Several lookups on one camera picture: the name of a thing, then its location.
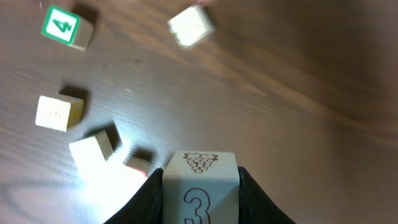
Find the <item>cream block with yellow side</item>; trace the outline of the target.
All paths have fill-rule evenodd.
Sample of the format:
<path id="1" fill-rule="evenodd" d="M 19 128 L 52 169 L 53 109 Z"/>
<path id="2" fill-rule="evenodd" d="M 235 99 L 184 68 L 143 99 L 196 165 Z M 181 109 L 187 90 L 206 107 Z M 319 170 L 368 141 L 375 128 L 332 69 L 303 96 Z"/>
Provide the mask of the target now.
<path id="1" fill-rule="evenodd" d="M 85 102 L 67 95 L 40 96 L 35 124 L 44 128 L 67 132 L 82 119 Z"/>

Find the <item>red U wooden block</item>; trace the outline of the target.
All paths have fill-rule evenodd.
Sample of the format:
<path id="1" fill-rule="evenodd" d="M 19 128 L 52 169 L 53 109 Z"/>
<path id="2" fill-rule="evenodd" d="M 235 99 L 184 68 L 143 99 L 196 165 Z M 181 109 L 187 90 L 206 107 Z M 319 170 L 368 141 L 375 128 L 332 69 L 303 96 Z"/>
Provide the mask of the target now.
<path id="1" fill-rule="evenodd" d="M 125 165 L 127 167 L 132 168 L 143 174 L 144 177 L 148 177 L 150 170 L 151 170 L 151 163 L 147 160 L 138 158 L 138 157 L 130 157 L 126 162 Z"/>

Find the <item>blue-edged number 3 block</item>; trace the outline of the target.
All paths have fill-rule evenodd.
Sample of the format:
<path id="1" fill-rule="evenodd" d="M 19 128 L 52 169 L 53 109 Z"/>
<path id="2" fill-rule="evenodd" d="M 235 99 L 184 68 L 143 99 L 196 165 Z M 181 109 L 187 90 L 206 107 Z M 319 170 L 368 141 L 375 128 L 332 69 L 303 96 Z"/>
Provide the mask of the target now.
<path id="1" fill-rule="evenodd" d="M 163 223 L 237 224 L 239 185 L 234 153 L 178 151 L 162 176 Z"/>

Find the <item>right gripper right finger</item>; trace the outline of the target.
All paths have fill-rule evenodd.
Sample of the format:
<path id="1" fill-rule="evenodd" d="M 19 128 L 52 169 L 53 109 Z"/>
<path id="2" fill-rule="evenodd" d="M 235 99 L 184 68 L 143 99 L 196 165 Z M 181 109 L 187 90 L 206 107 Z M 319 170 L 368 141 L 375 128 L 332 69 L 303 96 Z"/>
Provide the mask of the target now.
<path id="1" fill-rule="evenodd" d="M 295 224 L 263 191 L 250 173 L 238 167 L 239 224 Z"/>

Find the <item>plain cream wooden block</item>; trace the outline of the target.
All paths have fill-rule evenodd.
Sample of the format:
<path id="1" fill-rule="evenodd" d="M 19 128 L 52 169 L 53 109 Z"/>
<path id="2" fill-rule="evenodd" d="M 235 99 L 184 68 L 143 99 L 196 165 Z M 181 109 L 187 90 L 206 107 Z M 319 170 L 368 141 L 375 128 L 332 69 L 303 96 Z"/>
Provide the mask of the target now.
<path id="1" fill-rule="evenodd" d="M 199 4 L 189 6 L 167 23 L 176 42 L 183 49 L 194 47 L 215 31 L 205 8 Z"/>

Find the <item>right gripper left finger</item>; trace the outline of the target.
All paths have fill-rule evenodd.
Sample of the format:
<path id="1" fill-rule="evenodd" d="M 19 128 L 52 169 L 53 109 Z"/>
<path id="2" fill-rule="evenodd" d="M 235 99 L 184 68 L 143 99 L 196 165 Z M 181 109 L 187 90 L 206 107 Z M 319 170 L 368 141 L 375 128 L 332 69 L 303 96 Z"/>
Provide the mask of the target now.
<path id="1" fill-rule="evenodd" d="M 104 224 L 162 224 L 164 170 L 156 169 L 134 196 Z"/>

